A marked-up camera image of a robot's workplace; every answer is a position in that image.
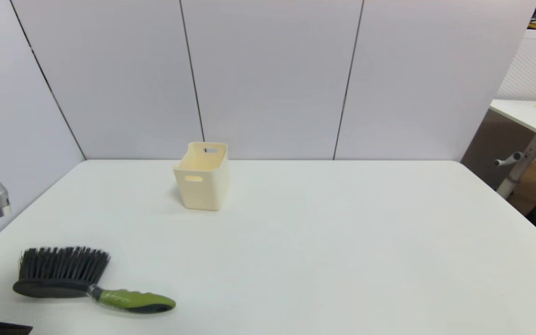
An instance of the wall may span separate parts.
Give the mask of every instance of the wall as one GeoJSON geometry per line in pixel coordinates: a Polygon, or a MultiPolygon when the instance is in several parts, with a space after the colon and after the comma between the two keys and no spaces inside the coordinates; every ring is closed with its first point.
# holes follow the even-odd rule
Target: wall
{"type": "Polygon", "coordinates": [[[336,159],[459,161],[535,6],[366,0],[336,159]]]}
{"type": "Polygon", "coordinates": [[[83,160],[8,1],[0,0],[0,181],[12,214],[83,160]]]}
{"type": "Polygon", "coordinates": [[[87,158],[176,159],[205,139],[232,159],[455,161],[536,6],[13,3],[87,158]]]}
{"type": "Polygon", "coordinates": [[[176,159],[202,140],[179,0],[13,4],[88,159],[176,159]]]}
{"type": "Polygon", "coordinates": [[[361,0],[182,0],[204,135],[234,159],[332,159],[361,0]]]}

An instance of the brush head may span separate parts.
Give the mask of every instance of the brush head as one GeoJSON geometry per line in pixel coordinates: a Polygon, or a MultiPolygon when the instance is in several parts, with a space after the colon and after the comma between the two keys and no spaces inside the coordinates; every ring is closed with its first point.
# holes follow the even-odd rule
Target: brush head
{"type": "Polygon", "coordinates": [[[13,290],[29,297],[83,297],[98,283],[110,256],[87,247],[30,248],[20,258],[13,290]]]}

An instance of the brush handle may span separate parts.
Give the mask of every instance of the brush handle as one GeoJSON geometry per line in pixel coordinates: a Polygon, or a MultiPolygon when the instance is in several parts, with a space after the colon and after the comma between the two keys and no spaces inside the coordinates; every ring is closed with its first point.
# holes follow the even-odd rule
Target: brush handle
{"type": "Polygon", "coordinates": [[[132,313],[151,314],[175,308],[175,301],[163,295],[128,290],[104,290],[97,285],[88,287],[87,295],[104,307],[132,313]]]}

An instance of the desk leg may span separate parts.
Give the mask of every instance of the desk leg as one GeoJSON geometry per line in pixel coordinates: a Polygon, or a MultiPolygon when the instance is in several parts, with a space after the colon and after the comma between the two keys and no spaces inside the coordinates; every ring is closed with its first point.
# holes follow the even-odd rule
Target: desk leg
{"type": "Polygon", "coordinates": [[[514,188],[521,182],[523,174],[525,174],[532,161],[536,158],[536,134],[532,140],[530,140],[527,150],[525,150],[523,154],[523,159],[514,165],[510,174],[508,174],[506,179],[502,181],[502,184],[497,189],[498,194],[504,199],[508,199],[512,194],[514,188]]]}

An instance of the green rubber grip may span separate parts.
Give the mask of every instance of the green rubber grip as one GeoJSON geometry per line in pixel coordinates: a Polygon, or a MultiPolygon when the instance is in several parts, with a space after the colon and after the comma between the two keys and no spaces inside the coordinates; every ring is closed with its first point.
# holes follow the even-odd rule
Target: green rubber grip
{"type": "Polygon", "coordinates": [[[160,313],[175,308],[176,303],[163,295],[128,290],[103,290],[98,303],[133,313],[160,313]]]}

